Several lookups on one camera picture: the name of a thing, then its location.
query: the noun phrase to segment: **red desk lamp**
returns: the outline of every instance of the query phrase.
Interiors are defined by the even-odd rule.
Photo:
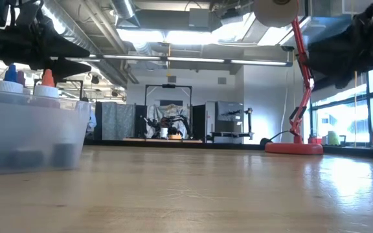
[[[266,152],[297,155],[323,155],[323,147],[320,144],[304,144],[300,135],[300,124],[307,108],[313,89],[313,76],[306,65],[308,56],[303,44],[297,14],[299,13],[299,0],[255,0],[254,14],[267,27],[284,27],[291,23],[295,34],[297,51],[299,53],[300,68],[303,75],[304,94],[302,102],[291,114],[289,122],[290,133],[293,134],[293,143],[267,143]]]

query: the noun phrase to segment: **green object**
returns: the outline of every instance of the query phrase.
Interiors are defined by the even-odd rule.
[[[331,146],[340,146],[341,142],[339,140],[339,136],[334,131],[328,132],[328,144]]]

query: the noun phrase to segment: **lamp base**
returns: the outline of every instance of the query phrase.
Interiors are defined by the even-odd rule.
[[[320,144],[267,143],[266,152],[290,155],[323,155]]]

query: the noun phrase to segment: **wooden table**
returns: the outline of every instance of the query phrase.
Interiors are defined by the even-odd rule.
[[[123,139],[127,142],[182,142],[182,143],[202,143],[201,140],[177,140],[177,139]]]
[[[86,147],[79,170],[0,175],[0,232],[373,232],[373,160]]]

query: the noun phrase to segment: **clear plastic bin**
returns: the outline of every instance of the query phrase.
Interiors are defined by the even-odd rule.
[[[0,92],[0,173],[77,168],[87,102]]]

